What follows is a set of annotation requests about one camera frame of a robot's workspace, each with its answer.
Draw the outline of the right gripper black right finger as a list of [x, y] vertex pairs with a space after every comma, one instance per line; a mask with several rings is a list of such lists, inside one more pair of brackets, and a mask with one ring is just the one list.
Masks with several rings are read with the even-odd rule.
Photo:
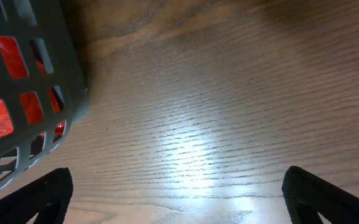
[[359, 198], [291, 166], [285, 173], [282, 192], [292, 223], [359, 223]]

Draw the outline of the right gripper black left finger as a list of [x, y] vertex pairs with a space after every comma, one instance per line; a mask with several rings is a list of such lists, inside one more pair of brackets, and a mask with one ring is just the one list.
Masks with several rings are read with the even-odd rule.
[[0, 199], [0, 223], [62, 224], [73, 195], [68, 168], [58, 168]]

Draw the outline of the orange snack bag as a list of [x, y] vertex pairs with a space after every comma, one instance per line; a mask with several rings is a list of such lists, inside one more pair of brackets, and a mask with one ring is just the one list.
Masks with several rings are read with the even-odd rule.
[[[0, 36], [0, 52], [13, 79], [27, 77], [27, 70], [14, 38]], [[42, 120], [43, 113], [35, 93], [23, 93], [20, 100], [29, 124]], [[9, 113], [4, 102], [0, 100], [0, 138], [11, 134], [13, 130]]]

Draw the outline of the grey plastic slotted basket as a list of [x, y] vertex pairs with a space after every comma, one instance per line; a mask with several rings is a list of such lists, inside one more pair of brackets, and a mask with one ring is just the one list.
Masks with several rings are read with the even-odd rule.
[[12, 122], [0, 137], [0, 190], [57, 148], [90, 97], [57, 0], [0, 1], [0, 36], [15, 40], [27, 76], [14, 79], [0, 51], [0, 100]]

